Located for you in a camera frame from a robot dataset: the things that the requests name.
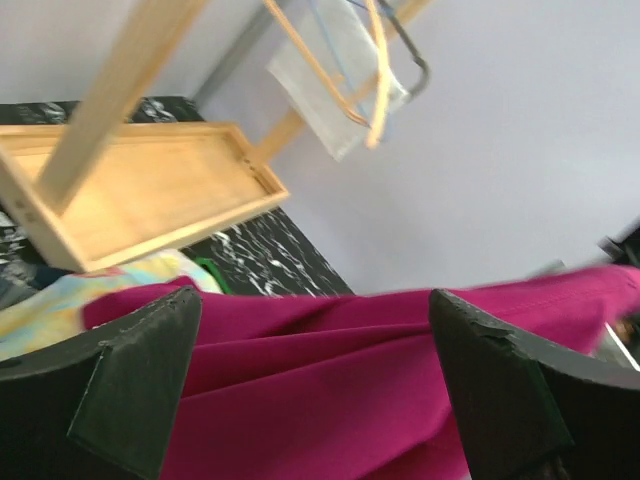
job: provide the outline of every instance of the clothing rack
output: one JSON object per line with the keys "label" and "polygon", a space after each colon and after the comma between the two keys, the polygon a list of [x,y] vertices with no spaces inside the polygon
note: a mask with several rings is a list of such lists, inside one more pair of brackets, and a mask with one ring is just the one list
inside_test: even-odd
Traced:
{"label": "clothing rack", "polygon": [[230,123],[125,123],[207,3],[140,0],[68,126],[0,127],[0,199],[52,266],[92,271],[186,246],[287,198],[268,161],[304,126],[293,111],[257,145]]}

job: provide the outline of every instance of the wooden tray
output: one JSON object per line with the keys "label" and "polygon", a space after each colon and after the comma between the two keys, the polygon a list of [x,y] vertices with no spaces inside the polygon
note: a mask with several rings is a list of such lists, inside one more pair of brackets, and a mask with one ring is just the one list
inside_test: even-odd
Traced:
{"label": "wooden tray", "polygon": [[0,126],[0,192],[51,265],[92,271],[182,247],[274,208],[288,196],[227,123],[119,127],[64,213],[33,185],[65,126]]}

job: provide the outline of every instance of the black marble surface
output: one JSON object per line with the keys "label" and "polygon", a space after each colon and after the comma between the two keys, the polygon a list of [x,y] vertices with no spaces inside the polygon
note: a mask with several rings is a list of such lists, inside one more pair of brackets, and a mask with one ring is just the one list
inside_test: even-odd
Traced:
{"label": "black marble surface", "polygon": [[[0,105],[0,124],[66,123],[76,104]],[[131,118],[135,123],[200,120],[202,118],[193,104],[181,97],[145,98]],[[18,256],[27,262],[44,263],[24,231],[13,224],[1,207],[0,261]],[[193,259],[210,259],[236,294],[351,293],[340,276],[279,208],[216,233],[182,251]]]}

